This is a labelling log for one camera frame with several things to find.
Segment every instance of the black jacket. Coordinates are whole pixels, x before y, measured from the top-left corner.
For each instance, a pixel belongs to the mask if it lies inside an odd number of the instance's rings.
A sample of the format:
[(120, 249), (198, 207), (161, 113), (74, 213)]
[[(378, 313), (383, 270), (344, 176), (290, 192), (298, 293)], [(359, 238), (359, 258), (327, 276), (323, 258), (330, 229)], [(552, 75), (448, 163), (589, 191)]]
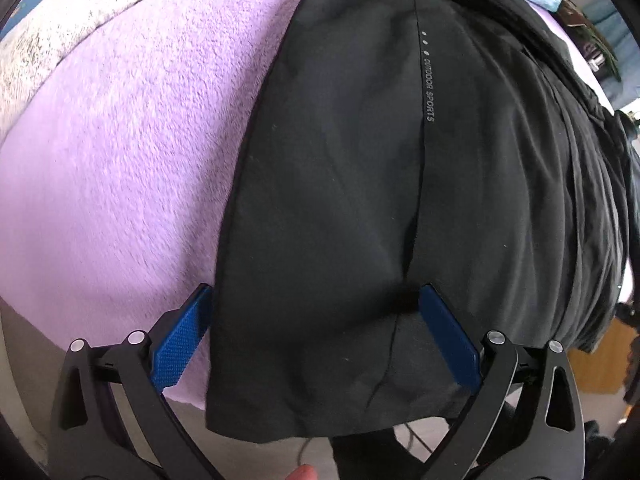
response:
[(523, 0), (303, 0), (223, 223), (209, 429), (457, 415), (426, 283), (518, 344), (592, 348), (640, 261), (638, 167)]

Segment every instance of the fingertip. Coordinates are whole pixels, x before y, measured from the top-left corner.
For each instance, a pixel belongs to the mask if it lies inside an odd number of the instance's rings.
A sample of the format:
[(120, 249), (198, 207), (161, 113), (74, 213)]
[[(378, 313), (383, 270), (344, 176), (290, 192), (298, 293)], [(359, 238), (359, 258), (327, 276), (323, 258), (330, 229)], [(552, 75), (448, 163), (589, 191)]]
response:
[(303, 464), (287, 476), (286, 480), (318, 480), (318, 473), (313, 466)]

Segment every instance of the purple fleece blanket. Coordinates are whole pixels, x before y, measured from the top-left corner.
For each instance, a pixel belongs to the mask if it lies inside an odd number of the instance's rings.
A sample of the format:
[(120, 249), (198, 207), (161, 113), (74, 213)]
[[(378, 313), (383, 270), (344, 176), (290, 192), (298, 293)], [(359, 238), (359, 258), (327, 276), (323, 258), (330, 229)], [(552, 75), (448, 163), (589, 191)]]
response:
[[(0, 296), (61, 348), (213, 281), (239, 143), (299, 0), (143, 0), (64, 59), (0, 150)], [(204, 408), (208, 343), (167, 396)]]

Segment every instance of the floor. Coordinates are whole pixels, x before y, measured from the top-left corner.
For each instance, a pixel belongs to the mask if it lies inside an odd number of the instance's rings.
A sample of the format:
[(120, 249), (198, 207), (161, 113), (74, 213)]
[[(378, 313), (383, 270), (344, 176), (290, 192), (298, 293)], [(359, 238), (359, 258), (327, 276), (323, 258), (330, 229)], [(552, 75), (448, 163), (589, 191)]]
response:
[[(135, 423), (128, 403), (126, 403), (121, 387), (114, 388), (121, 414), (136, 445), (139, 455), (151, 461), (155, 457)], [(515, 402), (517, 393), (512, 397)], [(613, 396), (584, 394), (581, 396), (585, 419), (595, 418), (599, 421), (603, 433), (613, 434), (618, 420), (624, 412), (622, 392)], [(194, 439), (203, 453), (216, 465), (216, 468), (227, 480), (282, 480), (292, 471), (305, 439), (290, 438), (270, 444), (252, 444), (219, 436), (204, 428), (204, 413), (185, 404), (171, 402), (174, 412), (183, 423), (187, 432)], [(4, 336), (0, 320), (0, 411), (5, 416), (14, 433), (21, 440), (34, 459), (42, 465), (46, 464), (46, 444), (44, 439), (33, 429), (29, 417), (22, 405), (10, 364), (6, 354)], [(443, 419), (428, 418), (412, 422), (413, 430), (434, 449), (447, 431)], [(410, 439), (407, 428), (396, 428), (398, 440), (405, 446), (411, 442), (412, 454), (426, 460), (429, 452), (416, 439)], [(332, 460), (328, 440), (315, 438), (303, 449), (302, 463), (310, 463), (319, 472), (320, 480), (337, 480), (337, 472)]]

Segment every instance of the blue grip pad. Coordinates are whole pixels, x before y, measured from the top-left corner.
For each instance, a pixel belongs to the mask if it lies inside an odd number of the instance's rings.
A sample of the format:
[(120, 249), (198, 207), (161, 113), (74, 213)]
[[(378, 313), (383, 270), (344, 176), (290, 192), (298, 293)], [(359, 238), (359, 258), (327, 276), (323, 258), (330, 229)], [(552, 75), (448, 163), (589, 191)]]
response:
[(191, 356), (209, 328), (212, 307), (207, 294), (197, 295), (153, 354), (151, 382), (161, 392), (177, 384)]
[(456, 382), (477, 393), (482, 381), (478, 351), (431, 285), (420, 289), (418, 308)]

